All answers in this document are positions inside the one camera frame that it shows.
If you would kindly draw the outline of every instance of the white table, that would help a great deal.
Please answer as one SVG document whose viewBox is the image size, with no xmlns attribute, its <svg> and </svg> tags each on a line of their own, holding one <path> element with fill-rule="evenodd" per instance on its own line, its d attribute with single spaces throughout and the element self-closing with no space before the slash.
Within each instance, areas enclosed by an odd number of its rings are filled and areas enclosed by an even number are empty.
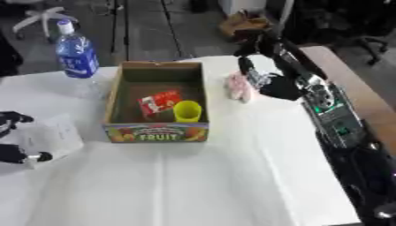
<svg viewBox="0 0 396 226">
<path fill-rule="evenodd" d="M 0 164 L 0 223 L 7 226 L 319 226 L 358 222 L 298 102 L 225 98 L 233 56 L 203 62 L 210 136 L 205 143 L 111 144 L 104 102 L 73 98 L 62 72 L 13 77 L 0 110 L 36 118 L 68 113 L 83 151 L 39 169 Z M 255 56 L 259 70 L 271 60 Z M 116 68 L 99 74 L 111 79 Z"/>
</svg>

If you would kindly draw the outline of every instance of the red juice box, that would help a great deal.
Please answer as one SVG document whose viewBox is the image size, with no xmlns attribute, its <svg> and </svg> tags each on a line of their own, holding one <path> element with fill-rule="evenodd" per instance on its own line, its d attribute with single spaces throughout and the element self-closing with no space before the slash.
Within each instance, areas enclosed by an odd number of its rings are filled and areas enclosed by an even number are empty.
<svg viewBox="0 0 396 226">
<path fill-rule="evenodd" d="M 172 109 L 181 102 L 180 93 L 177 90 L 169 90 L 138 99 L 144 117 L 152 117 L 156 113 Z"/>
</svg>

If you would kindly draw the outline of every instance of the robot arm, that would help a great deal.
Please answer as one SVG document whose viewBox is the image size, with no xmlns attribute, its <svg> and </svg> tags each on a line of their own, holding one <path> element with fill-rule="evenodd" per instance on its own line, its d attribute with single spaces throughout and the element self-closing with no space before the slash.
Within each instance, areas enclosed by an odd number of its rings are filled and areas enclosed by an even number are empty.
<svg viewBox="0 0 396 226">
<path fill-rule="evenodd" d="M 17 128 L 17 123 L 30 123 L 34 119 L 15 111 L 0 112 L 0 139 Z M 49 153 L 40 152 L 38 155 L 29 155 L 18 145 L 0 144 L 0 162 L 23 164 L 28 160 L 46 162 L 52 159 Z"/>
<path fill-rule="evenodd" d="M 245 41 L 235 52 L 240 70 L 260 94 L 291 101 L 302 98 L 324 155 L 363 225 L 396 225 L 394 160 L 355 114 L 342 89 L 296 46 L 270 31 L 238 31 L 236 36 Z M 250 54 L 271 58 L 283 76 L 260 84 L 257 81 L 263 78 L 246 58 Z"/>
</svg>

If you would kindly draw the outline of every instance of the concrete floor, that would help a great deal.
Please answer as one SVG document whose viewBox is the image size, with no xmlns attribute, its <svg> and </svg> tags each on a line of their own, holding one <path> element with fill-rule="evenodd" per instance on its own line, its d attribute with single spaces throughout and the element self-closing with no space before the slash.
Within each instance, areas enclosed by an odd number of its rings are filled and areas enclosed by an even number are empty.
<svg viewBox="0 0 396 226">
<path fill-rule="evenodd" d="M 122 11 L 118 15 L 116 52 L 111 54 L 111 16 L 97 15 L 89 7 L 92 2 L 101 4 L 104 0 L 48 2 L 49 6 L 64 6 L 66 14 L 80 20 L 80 32 L 94 43 L 101 66 L 117 65 L 125 59 L 125 24 Z M 192 14 L 186 11 L 185 2 L 174 0 L 168 5 L 169 10 L 173 11 L 171 21 L 182 50 L 182 55 L 179 56 L 165 16 L 161 12 L 159 0 L 129 0 L 131 60 L 173 61 L 190 57 L 231 55 L 236 50 L 237 46 L 225 41 L 217 30 L 217 25 L 224 16 L 215 4 L 205 13 Z M 6 37 L 25 58 L 20 73 L 60 70 L 55 56 L 55 46 L 48 44 L 43 38 L 40 24 L 24 29 L 25 40 L 15 39 L 11 28 L 22 18 L 21 15 L 0 18 L 0 25 Z M 54 37 L 58 36 L 55 23 L 50 24 L 50 30 Z M 396 34 L 390 35 L 388 39 L 390 50 L 383 55 L 384 60 L 373 67 L 366 65 L 369 56 L 362 49 L 345 48 L 341 49 L 338 55 L 396 109 Z"/>
</svg>

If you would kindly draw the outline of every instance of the fruit box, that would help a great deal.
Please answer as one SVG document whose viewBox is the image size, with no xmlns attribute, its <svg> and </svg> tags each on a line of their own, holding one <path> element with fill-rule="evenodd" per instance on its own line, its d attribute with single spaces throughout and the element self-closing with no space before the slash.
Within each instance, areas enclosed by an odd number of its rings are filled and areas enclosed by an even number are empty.
<svg viewBox="0 0 396 226">
<path fill-rule="evenodd" d="M 198 102 L 202 115 L 197 123 L 175 122 L 172 109 L 147 118 L 139 99 L 176 90 L 182 100 Z M 200 63 L 124 62 L 106 105 L 103 129 L 111 142 L 205 141 L 209 118 Z"/>
</svg>

